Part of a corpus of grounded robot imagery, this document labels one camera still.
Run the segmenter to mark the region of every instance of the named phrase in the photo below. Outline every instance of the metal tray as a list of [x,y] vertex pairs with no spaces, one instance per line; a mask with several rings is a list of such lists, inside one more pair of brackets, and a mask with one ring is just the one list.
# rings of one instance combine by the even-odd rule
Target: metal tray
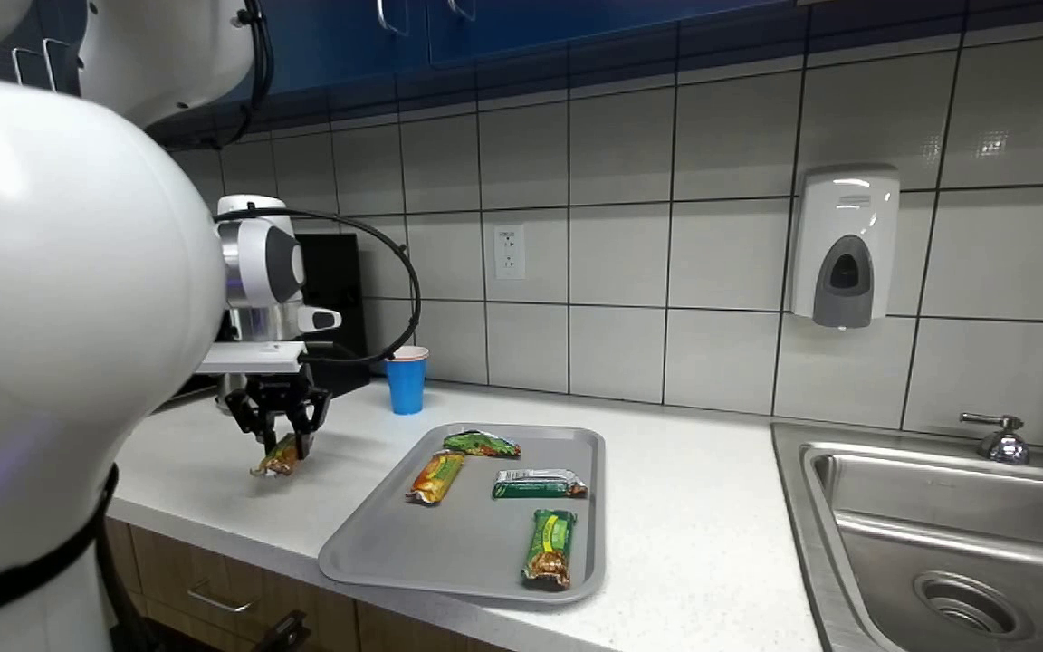
[[[455,427],[521,447],[521,462],[472,456],[438,507],[409,503],[418,472]],[[567,466],[589,481],[585,501],[492,501],[502,466]],[[567,590],[521,586],[532,511],[572,511]],[[426,431],[364,503],[326,541],[319,569],[337,582],[438,590],[502,605],[572,605],[606,574],[606,443],[584,427],[444,425]]]

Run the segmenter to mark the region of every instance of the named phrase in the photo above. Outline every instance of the faucet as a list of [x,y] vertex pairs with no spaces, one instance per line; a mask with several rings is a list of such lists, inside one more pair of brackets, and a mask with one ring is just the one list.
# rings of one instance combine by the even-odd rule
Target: faucet
[[987,462],[1028,463],[1028,443],[1018,434],[1026,427],[1022,418],[1009,413],[961,413],[963,425],[995,425],[1001,431],[983,447]]

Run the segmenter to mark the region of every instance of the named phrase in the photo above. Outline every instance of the wall outlet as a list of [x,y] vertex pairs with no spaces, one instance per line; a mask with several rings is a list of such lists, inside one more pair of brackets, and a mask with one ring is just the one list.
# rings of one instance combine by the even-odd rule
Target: wall outlet
[[492,274],[525,280],[525,225],[492,225]]

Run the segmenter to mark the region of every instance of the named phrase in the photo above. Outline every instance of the white tile wall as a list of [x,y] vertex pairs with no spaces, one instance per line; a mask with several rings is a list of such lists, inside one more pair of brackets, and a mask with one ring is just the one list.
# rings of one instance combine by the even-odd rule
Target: white tile wall
[[779,315],[669,312],[665,401],[772,413]]
[[566,101],[482,113],[482,208],[566,208]]
[[406,208],[478,210],[478,115],[406,124]]
[[[380,219],[364,223],[369,230],[383,232],[392,244],[406,245],[406,223],[401,219]],[[357,268],[362,268],[362,293],[364,296],[409,296],[406,268],[392,252],[383,252],[377,238],[357,235]]]
[[799,175],[887,162],[905,190],[938,178],[955,55],[887,58],[809,72]]
[[329,131],[275,142],[275,194],[291,208],[337,215]]
[[270,138],[249,138],[221,150],[226,178],[268,178],[270,172]]
[[567,390],[567,309],[488,305],[488,384]]
[[572,210],[575,305],[665,305],[665,204]]
[[342,215],[401,215],[399,128],[333,133]]
[[843,335],[803,320],[783,320],[775,413],[897,427],[909,353],[909,320]]
[[364,344],[369,353],[386,347],[409,322],[409,302],[364,302]]
[[[500,272],[495,232],[525,238],[525,272]],[[486,293],[488,302],[566,302],[566,210],[508,210],[486,215]]]
[[905,425],[972,431],[961,413],[1014,413],[1043,443],[1043,322],[921,322]]
[[787,196],[798,101],[798,72],[682,87],[674,201]]
[[572,309],[572,390],[631,401],[663,400],[663,322],[645,309]]
[[[955,43],[816,43],[809,62],[386,113],[179,162],[208,201],[279,194],[406,244],[438,379],[909,431],[1008,410],[1043,443],[1043,25],[972,33],[961,79]],[[789,320],[792,178],[868,162],[909,190],[896,320]],[[525,272],[495,268],[500,230],[525,238]],[[409,291],[357,244],[380,344]]]
[[482,302],[478,215],[409,219],[409,252],[425,296]]
[[922,315],[1043,320],[1043,190],[942,201]]
[[418,340],[434,379],[486,384],[486,305],[419,305]]
[[787,201],[674,204],[669,305],[779,312]]
[[1043,39],[968,51],[946,185],[1043,185]]
[[669,90],[572,101],[572,201],[669,201],[669,133]]

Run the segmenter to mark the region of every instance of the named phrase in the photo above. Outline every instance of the green snack bar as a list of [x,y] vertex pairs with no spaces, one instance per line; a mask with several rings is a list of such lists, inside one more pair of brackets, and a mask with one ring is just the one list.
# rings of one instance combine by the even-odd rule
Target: green snack bar
[[535,590],[567,590],[567,545],[575,515],[535,511],[521,582]]
[[438,507],[444,501],[450,486],[455,481],[460,466],[465,466],[465,456],[434,452],[425,463],[425,472],[413,477],[409,501],[425,503],[425,507]]
[[453,431],[441,450],[465,452],[465,456],[508,456],[517,462],[521,450],[509,440],[488,434],[488,431]]
[[566,495],[584,501],[589,491],[572,472],[500,472],[492,501]]

